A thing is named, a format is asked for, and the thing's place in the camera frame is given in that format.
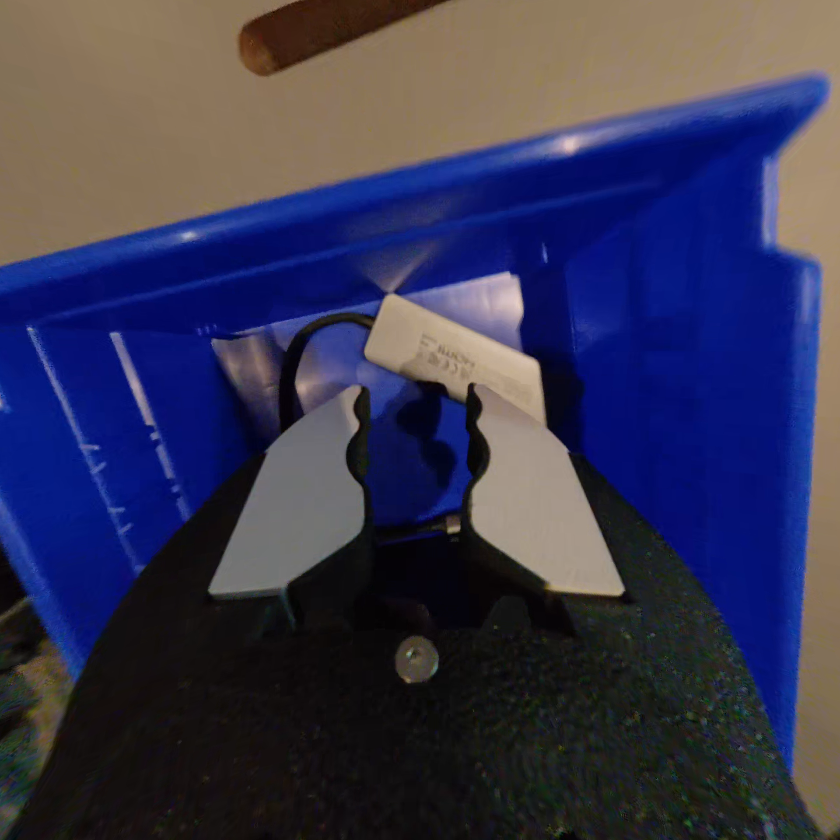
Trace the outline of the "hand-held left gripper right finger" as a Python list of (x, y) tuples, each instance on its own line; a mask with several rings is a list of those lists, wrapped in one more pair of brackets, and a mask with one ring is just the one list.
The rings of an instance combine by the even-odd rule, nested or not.
[(466, 410), (463, 533), (537, 592), (624, 596), (567, 447), (487, 385), (469, 385)]

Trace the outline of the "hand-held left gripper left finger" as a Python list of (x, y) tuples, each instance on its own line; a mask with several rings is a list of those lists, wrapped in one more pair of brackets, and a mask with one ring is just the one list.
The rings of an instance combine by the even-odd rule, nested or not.
[(268, 447), (209, 585), (215, 600), (279, 595), (371, 543), (371, 395), (352, 385)]

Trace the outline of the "blue plastic bin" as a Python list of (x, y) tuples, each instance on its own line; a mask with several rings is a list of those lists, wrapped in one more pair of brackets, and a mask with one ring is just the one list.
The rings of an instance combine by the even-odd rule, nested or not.
[(828, 79), (562, 129), (2, 266), (2, 548), (78, 675), (262, 447), (214, 340), (395, 293), (542, 367), (552, 430), (688, 563), (792, 766), (821, 271), (778, 163)]

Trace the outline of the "grey usb hub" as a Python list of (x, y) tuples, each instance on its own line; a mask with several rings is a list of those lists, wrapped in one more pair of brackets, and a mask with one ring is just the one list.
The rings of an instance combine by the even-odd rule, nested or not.
[(397, 295), (387, 296), (364, 346), (367, 361), (416, 383), (441, 385), (465, 403), (484, 385), (545, 426), (539, 363), (520, 350)]

